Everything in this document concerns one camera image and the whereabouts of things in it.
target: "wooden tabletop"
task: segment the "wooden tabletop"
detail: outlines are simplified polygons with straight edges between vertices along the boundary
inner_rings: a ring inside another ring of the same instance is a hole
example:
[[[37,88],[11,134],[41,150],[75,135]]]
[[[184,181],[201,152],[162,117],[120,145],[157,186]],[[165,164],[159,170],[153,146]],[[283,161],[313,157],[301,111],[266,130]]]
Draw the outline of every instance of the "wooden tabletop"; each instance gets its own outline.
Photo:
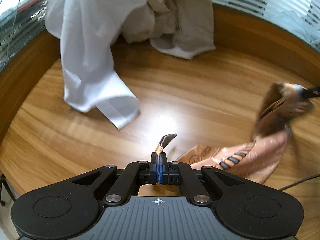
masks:
[[[141,102],[141,114],[118,131],[96,109],[83,114],[70,108],[62,98],[58,60],[19,109],[0,148],[0,168],[19,193],[106,164],[124,168],[149,160],[168,133],[178,135],[165,149],[169,160],[198,143],[248,142],[262,96],[273,82],[310,86],[277,65],[222,48],[192,61],[161,54],[147,42],[117,43],[112,53],[117,73]],[[296,120],[293,131],[268,186],[280,188],[320,173],[320,108]],[[287,192],[305,210],[298,239],[320,239],[320,179]],[[145,187],[140,193],[155,194]]]

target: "metal screw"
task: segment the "metal screw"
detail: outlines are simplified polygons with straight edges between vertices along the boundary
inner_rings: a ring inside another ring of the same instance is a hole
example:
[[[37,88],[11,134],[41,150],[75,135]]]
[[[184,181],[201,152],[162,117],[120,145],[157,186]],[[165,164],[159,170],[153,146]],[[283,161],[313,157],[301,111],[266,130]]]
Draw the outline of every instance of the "metal screw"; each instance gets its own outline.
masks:
[[[206,203],[210,200],[206,195],[196,195],[193,199],[198,203]]]
[[[111,194],[109,196],[106,196],[106,201],[111,202],[111,203],[117,203],[121,200],[121,196],[117,194]]]

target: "black cable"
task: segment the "black cable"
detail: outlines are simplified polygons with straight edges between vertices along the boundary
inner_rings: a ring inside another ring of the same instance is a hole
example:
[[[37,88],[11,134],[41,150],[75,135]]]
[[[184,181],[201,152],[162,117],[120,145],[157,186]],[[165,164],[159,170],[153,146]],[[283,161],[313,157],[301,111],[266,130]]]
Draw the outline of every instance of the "black cable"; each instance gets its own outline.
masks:
[[[279,190],[283,191],[283,190],[285,190],[285,189],[288,189],[288,188],[291,188],[291,187],[293,187],[293,186],[296,186],[296,185],[298,185],[298,184],[300,184],[300,183],[302,183],[302,182],[305,182],[305,181],[310,180],[310,179],[318,178],[318,177],[320,177],[320,173],[319,173],[319,174],[316,174],[316,175],[312,175],[312,176],[307,177],[307,178],[304,178],[304,179],[302,179],[302,180],[296,181],[295,183],[292,183],[292,184],[290,184],[290,185],[288,185],[288,186],[282,187],[282,188],[280,188]]]

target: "crosshair symbol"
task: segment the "crosshair symbol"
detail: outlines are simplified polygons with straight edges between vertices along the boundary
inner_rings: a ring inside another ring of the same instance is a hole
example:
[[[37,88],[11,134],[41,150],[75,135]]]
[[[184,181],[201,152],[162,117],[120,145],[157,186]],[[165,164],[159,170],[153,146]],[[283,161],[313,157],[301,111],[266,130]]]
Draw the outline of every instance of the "crosshair symbol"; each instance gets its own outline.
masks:
[[[156,200],[153,201],[154,203],[156,204],[161,204],[162,202],[164,202],[164,200],[160,199],[160,198],[157,198]]]

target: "white cloth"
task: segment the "white cloth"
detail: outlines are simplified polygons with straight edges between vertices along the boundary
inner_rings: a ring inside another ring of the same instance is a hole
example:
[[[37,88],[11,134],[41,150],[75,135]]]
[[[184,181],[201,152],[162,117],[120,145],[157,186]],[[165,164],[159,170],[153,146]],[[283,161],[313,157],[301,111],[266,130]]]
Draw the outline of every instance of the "white cloth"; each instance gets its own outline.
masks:
[[[96,106],[118,129],[139,113],[113,70],[121,32],[128,43],[154,37],[153,47],[177,57],[215,49],[211,0],[49,0],[45,24],[60,38],[64,100],[81,112]]]

